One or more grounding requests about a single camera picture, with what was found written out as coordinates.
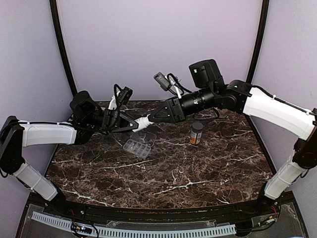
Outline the white pill bottle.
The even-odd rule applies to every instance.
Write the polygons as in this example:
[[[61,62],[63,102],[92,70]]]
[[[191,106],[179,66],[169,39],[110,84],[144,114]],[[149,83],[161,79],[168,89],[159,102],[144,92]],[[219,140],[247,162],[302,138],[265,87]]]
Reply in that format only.
[[[149,121],[149,115],[135,119],[134,122],[136,122],[138,124],[138,127],[136,129],[133,129],[132,130],[133,132],[138,132],[138,131],[144,130],[148,126],[154,124],[154,122]]]

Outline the clear plastic pill organizer box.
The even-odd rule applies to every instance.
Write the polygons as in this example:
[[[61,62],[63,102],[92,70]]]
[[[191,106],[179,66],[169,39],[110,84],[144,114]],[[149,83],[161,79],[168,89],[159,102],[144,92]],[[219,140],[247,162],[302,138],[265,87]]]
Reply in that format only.
[[[130,138],[123,145],[123,150],[139,158],[147,158],[157,136],[148,131],[132,132]]]

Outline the amber pill bottle grey cap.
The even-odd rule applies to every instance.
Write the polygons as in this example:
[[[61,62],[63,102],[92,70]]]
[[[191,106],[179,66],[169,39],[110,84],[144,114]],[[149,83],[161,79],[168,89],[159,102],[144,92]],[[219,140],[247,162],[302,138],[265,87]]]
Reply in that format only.
[[[194,122],[191,126],[190,142],[193,145],[197,145],[201,141],[203,131],[203,124],[200,122]]]

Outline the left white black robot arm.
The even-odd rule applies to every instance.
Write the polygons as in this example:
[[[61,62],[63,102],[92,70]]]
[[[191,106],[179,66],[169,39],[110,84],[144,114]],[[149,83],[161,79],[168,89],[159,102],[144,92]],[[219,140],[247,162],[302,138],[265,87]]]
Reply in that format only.
[[[70,206],[62,192],[33,168],[23,157],[22,149],[34,145],[87,143],[93,134],[132,131],[138,123],[120,110],[132,96],[132,89],[117,85],[109,107],[103,109],[87,91],[78,92],[70,103],[70,122],[28,122],[9,116],[0,131],[0,174],[15,176],[29,189],[39,194],[59,216],[66,216]]]

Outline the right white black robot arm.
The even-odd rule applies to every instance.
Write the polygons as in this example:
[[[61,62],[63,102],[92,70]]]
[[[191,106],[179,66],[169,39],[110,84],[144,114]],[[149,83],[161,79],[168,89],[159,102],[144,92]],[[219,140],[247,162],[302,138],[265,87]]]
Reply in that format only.
[[[293,155],[266,183],[264,196],[253,203],[257,215],[265,214],[272,207],[272,200],[276,200],[303,172],[316,167],[317,111],[295,106],[241,80],[225,84],[213,59],[194,63],[189,70],[198,91],[164,101],[151,112],[149,121],[177,123],[204,109],[228,109],[264,119],[298,136]]]

